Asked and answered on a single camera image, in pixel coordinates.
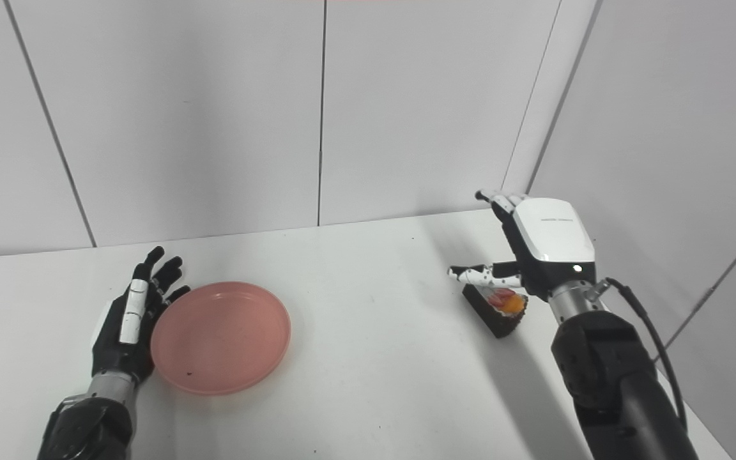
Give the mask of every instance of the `black forearm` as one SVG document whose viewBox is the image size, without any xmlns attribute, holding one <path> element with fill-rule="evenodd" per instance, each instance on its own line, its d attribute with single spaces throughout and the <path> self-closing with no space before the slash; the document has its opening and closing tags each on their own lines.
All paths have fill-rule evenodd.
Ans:
<svg viewBox="0 0 736 460">
<path fill-rule="evenodd" d="M 65 399 L 50 416 L 38 460 L 125 460 L 134 387 L 120 372 L 94 376 L 85 395 Z"/>
<path fill-rule="evenodd" d="M 575 314 L 562 294 L 552 350 L 593 458 L 697 460 L 634 327 L 584 300 Z"/>
</svg>

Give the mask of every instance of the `black cable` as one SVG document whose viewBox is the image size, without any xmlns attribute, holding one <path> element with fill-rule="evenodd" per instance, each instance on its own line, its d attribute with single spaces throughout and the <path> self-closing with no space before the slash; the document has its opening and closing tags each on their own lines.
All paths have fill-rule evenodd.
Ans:
<svg viewBox="0 0 736 460">
<path fill-rule="evenodd" d="M 629 286 L 625 286 L 619 282 L 619 280 L 611 279 L 610 277 L 607 277 L 606 280 L 609 284 L 616 287 L 624 300 L 626 300 L 626 303 L 632 307 L 640 320 L 643 321 L 643 326 L 646 326 L 646 329 L 649 330 L 649 335 L 652 336 L 652 341 L 655 343 L 655 348 L 657 348 L 657 354 L 661 358 L 661 363 L 663 363 L 663 369 L 666 370 L 666 377 L 669 379 L 669 384 L 671 384 L 672 387 L 672 396 L 675 397 L 677 416 L 680 419 L 680 424 L 683 425 L 683 429 L 686 430 L 686 407 L 683 405 L 683 396 L 680 394 L 680 385 L 677 383 L 675 370 L 672 369 L 672 363 L 669 361 L 669 355 L 666 353 L 666 347 L 663 346 L 663 341 L 661 341 L 660 335 L 657 334 L 655 326 L 652 325 L 652 320 L 649 319 L 646 309 L 643 308 L 643 305 L 640 305 L 640 300 L 634 296 L 634 293 Z"/>
</svg>

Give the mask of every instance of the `pink plate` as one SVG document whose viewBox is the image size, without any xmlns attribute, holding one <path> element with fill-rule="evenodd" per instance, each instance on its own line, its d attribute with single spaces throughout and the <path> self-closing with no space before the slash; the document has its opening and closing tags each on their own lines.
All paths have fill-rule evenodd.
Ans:
<svg viewBox="0 0 736 460">
<path fill-rule="evenodd" d="M 181 390 L 227 395 L 272 373 L 290 335 L 286 307 L 271 292 L 218 282 L 187 293 L 161 315 L 152 332 L 152 361 Z"/>
</svg>

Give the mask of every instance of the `food item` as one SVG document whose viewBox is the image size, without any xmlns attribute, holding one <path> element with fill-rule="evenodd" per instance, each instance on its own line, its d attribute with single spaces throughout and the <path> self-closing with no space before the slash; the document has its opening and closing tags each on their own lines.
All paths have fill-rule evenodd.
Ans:
<svg viewBox="0 0 736 460">
<path fill-rule="evenodd" d="M 528 297 L 510 289 L 468 284 L 462 294 L 496 338 L 513 332 L 526 312 Z"/>
<path fill-rule="evenodd" d="M 516 316 L 524 311 L 524 299 L 511 289 L 496 289 L 487 302 L 503 316 Z"/>
</svg>

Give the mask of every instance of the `fingertip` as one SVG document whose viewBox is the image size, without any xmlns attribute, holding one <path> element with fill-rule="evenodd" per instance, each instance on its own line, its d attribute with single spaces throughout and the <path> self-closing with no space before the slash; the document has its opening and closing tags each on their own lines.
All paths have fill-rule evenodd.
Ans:
<svg viewBox="0 0 736 460">
<path fill-rule="evenodd" d="M 186 294 L 187 292 L 191 291 L 192 288 L 189 286 L 181 286 L 175 291 L 172 292 L 169 297 L 167 297 L 167 302 L 173 303 L 175 300 L 178 300 L 182 295 Z"/>
<path fill-rule="evenodd" d="M 163 256 L 164 256 L 164 248 L 160 246 L 155 247 L 153 250 L 149 252 L 149 254 L 146 254 L 146 260 L 144 261 L 144 264 L 153 266 L 157 264 L 158 260 L 161 260 Z"/>
<path fill-rule="evenodd" d="M 180 267 L 181 265 L 183 265 L 183 259 L 181 259 L 181 256 L 172 257 L 172 259 L 167 260 L 166 262 L 167 267 L 176 268 L 176 267 Z"/>
</svg>

